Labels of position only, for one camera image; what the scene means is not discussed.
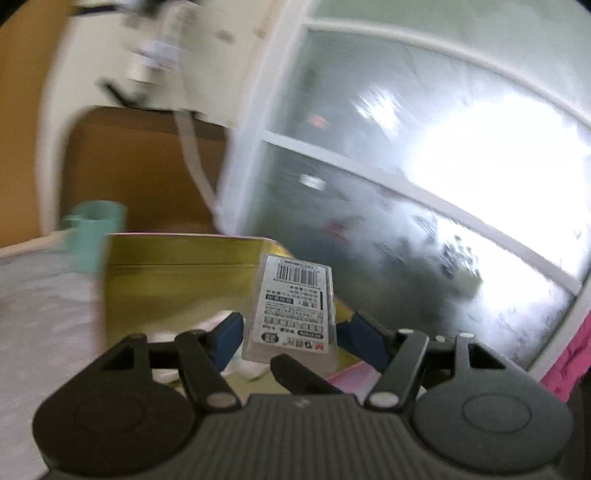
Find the white barcode-labelled packet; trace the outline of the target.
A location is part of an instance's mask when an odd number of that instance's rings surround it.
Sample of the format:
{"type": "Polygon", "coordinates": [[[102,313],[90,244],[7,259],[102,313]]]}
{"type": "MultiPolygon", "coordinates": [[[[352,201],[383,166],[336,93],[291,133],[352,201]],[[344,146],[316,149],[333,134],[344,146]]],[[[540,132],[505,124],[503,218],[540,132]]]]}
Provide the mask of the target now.
{"type": "Polygon", "coordinates": [[[319,375],[338,366],[332,269],[266,254],[245,320],[242,358],[270,364],[287,354],[319,375]]]}

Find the pink gold-lined tin box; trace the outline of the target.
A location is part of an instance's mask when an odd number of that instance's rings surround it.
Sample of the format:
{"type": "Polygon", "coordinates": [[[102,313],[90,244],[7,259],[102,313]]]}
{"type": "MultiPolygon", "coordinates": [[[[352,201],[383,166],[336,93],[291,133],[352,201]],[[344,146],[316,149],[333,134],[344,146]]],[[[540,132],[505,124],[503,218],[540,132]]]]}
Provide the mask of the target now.
{"type": "Polygon", "coordinates": [[[290,256],[279,242],[197,234],[116,234],[102,280],[104,343],[136,332],[170,341],[211,330],[228,312],[252,315],[259,264],[290,256]]]}

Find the grey floral bedsheet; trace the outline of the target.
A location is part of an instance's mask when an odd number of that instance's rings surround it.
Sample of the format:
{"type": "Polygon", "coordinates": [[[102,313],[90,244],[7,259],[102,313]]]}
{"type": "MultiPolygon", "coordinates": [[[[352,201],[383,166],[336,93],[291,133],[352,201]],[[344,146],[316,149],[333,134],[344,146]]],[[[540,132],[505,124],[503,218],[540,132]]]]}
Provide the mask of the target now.
{"type": "Polygon", "coordinates": [[[40,403],[102,347],[97,280],[72,270],[62,235],[1,251],[1,476],[45,470],[31,422],[40,403]]]}

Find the teal plastic mug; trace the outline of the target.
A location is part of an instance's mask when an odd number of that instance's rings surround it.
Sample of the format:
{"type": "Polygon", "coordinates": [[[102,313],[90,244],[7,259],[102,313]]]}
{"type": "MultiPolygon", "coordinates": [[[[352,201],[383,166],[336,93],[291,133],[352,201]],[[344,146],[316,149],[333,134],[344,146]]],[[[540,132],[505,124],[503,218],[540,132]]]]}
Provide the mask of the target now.
{"type": "Polygon", "coordinates": [[[63,217],[65,250],[76,272],[96,275],[102,270],[107,237],[124,231],[126,213],[118,202],[91,200],[77,204],[63,217]]]}

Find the frosted glass sliding door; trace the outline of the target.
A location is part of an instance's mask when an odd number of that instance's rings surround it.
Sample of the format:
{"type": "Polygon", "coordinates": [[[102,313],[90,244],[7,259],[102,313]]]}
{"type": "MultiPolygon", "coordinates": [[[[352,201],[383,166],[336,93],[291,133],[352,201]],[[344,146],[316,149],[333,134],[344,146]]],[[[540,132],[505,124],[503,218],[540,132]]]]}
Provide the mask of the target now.
{"type": "Polygon", "coordinates": [[[542,378],[590,308],[590,10],[287,1],[216,223],[332,267],[391,327],[472,333],[542,378]]]}

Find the brown cardboard sheet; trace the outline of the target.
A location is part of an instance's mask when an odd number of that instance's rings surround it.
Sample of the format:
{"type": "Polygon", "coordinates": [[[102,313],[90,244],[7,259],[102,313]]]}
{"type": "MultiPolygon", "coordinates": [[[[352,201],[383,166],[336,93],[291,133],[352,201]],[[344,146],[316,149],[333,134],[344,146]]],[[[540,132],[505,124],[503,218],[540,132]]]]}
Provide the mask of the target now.
{"type": "Polygon", "coordinates": [[[123,204],[129,232],[217,232],[169,112],[96,107],[78,117],[65,144],[59,215],[90,200],[123,204]]]}

